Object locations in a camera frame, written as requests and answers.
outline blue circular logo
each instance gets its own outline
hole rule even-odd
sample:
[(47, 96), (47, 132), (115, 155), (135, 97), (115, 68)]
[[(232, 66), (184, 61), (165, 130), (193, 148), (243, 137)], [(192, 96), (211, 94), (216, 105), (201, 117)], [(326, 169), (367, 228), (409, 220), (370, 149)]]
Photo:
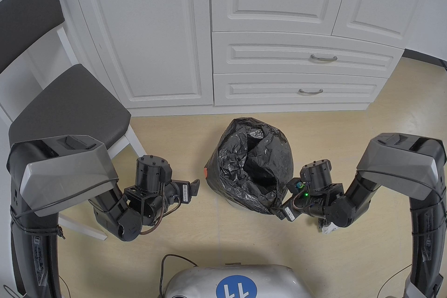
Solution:
[(256, 284), (246, 276), (229, 276), (216, 288), (217, 298), (256, 298)]

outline black trash bag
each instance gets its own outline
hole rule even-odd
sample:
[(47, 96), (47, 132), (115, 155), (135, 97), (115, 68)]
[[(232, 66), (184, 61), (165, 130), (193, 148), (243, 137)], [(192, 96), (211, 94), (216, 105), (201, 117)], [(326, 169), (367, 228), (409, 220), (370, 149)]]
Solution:
[(277, 128), (254, 118), (233, 119), (206, 166), (216, 193), (252, 211), (272, 214), (293, 177), (292, 150)]

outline baseboard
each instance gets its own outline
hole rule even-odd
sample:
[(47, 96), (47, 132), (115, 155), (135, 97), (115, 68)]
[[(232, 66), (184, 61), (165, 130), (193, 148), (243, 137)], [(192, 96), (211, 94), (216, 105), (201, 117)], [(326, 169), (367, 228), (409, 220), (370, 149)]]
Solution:
[(132, 116), (185, 116), (194, 114), (355, 111), (369, 103), (302, 103), (292, 105), (189, 105), (152, 108), (128, 108)]
[(444, 67), (447, 71), (447, 62), (441, 60), (440, 58), (433, 57), (430, 55), (422, 54), (421, 52), (413, 51), (412, 49), (405, 49), (402, 57), (412, 58), (413, 60), (423, 61), (431, 63), (432, 65)]

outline gray chair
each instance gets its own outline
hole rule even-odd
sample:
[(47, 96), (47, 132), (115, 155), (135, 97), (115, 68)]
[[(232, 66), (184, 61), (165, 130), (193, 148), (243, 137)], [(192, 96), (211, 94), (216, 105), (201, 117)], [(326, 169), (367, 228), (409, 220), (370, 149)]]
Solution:
[(10, 145), (64, 134), (87, 134), (104, 142), (111, 158), (128, 144), (143, 156), (146, 153), (129, 124), (130, 113), (78, 63), (63, 22), (59, 0), (0, 2), (0, 73), (55, 27), (72, 65), (14, 121), (0, 106), (0, 116), (9, 125)]

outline white drawer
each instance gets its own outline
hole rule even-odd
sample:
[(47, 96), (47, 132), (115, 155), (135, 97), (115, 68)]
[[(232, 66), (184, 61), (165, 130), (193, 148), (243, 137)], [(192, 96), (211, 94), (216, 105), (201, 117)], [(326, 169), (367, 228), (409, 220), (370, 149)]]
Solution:
[(341, 74), (215, 74), (214, 102), (215, 105), (371, 103), (386, 81), (386, 78)]
[[(214, 73), (324, 73), (388, 78), (403, 54), (383, 44), (303, 33), (215, 32)], [(335, 59), (324, 61), (311, 56)]]

